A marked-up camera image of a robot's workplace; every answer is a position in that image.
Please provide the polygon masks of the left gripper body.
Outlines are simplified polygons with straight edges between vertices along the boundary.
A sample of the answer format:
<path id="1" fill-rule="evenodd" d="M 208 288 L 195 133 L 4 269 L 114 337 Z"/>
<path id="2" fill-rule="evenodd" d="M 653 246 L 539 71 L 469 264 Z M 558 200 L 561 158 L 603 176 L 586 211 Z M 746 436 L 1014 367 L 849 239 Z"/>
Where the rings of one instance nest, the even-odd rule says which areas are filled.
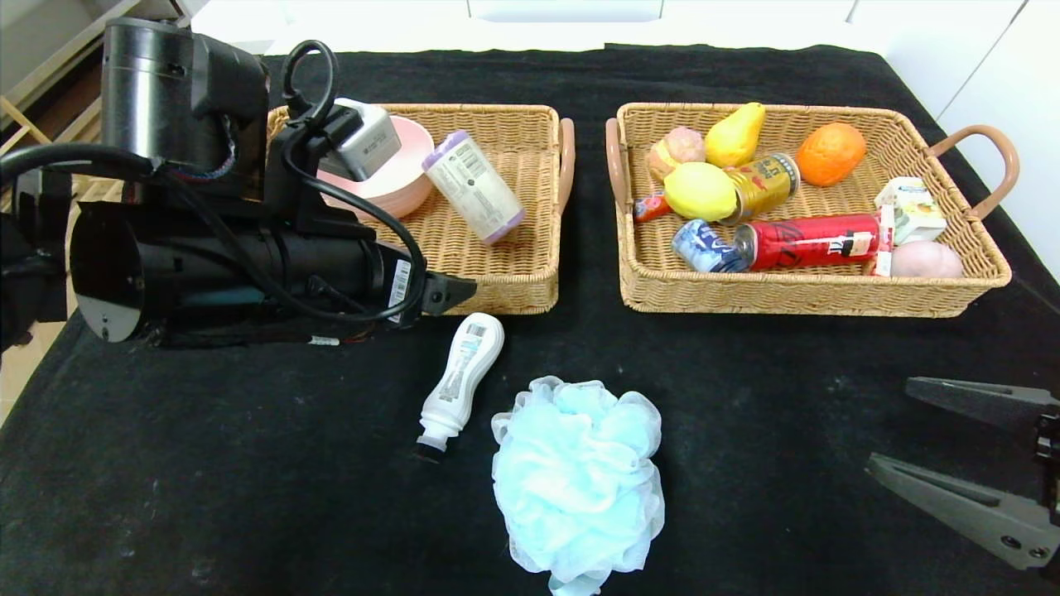
<path id="1" fill-rule="evenodd" d="M 413 282 L 423 274 L 408 252 L 371 238 L 300 236 L 300 301 L 315 320 L 409 327 L 421 304 Z"/>

